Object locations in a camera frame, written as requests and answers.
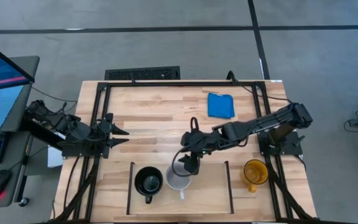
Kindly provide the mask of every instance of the orange cup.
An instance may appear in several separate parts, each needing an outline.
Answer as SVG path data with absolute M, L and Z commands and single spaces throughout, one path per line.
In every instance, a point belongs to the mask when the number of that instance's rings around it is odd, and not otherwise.
M 266 165 L 257 159 L 248 161 L 240 170 L 240 178 L 248 186 L 249 192 L 256 192 L 257 186 L 266 182 L 269 176 Z

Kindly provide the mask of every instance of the wooden tabletop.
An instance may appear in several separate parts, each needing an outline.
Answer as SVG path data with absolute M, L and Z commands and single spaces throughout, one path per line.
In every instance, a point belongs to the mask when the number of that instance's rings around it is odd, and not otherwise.
M 98 81 L 82 84 L 76 115 L 89 124 Z M 266 81 L 268 96 L 285 98 L 282 82 Z M 207 94 L 230 94 L 234 98 L 236 116 L 231 119 L 210 118 L 207 114 Z M 101 95 L 99 116 L 103 107 Z M 269 99 L 272 112 L 287 104 Z M 251 135 L 246 147 L 235 147 L 205 156 L 203 162 L 229 161 L 234 214 L 203 215 L 126 215 L 131 162 L 168 163 L 181 148 L 183 133 L 190 130 L 190 118 L 196 116 L 200 130 L 211 132 L 213 126 L 228 121 L 247 121 L 256 118 L 252 94 L 238 86 L 153 86 L 114 87 L 111 90 L 108 113 L 114 113 L 114 122 L 130 133 L 130 141 L 110 150 L 109 159 L 101 159 L 94 194 L 92 222 L 251 222 L 275 221 L 272 199 L 267 183 L 250 193 L 241 182 L 239 171 L 251 159 L 264 158 L 259 153 L 256 135 Z M 75 158 L 66 159 L 55 197 L 56 214 L 63 210 L 68 176 Z M 312 216 L 316 215 L 303 164 L 294 156 L 282 156 L 289 191 Z M 83 159 L 78 161 L 68 191 L 69 202 L 78 190 Z M 277 188 L 281 214 L 285 216 L 282 195 Z M 85 192 L 80 218 L 85 216 L 88 191 Z

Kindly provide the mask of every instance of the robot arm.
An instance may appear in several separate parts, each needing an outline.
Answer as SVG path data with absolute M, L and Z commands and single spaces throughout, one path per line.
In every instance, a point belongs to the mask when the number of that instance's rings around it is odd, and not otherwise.
M 103 156 L 108 158 L 109 148 L 128 139 L 111 138 L 110 134 L 128 135 L 112 123 L 113 115 L 97 119 L 92 126 L 81 122 L 81 118 L 64 113 L 64 107 L 50 111 L 42 100 L 33 101 L 26 109 L 24 119 L 30 124 L 30 131 L 62 150 L 62 156 Z M 57 131 L 65 136 L 62 139 L 50 131 Z
M 294 129 L 307 128 L 313 119 L 309 112 L 299 103 L 290 103 L 278 111 L 261 118 L 242 122 L 235 121 L 212 128 L 212 133 L 203 133 L 198 127 L 196 118 L 191 119 L 191 132 L 186 132 L 181 139 L 184 146 L 180 152 L 191 152 L 185 155 L 180 162 L 185 163 L 185 169 L 196 175 L 200 158 L 216 150 L 230 149 L 236 146 L 245 146 L 248 137 L 261 131 L 269 130 L 271 144 L 275 145 L 282 137 Z

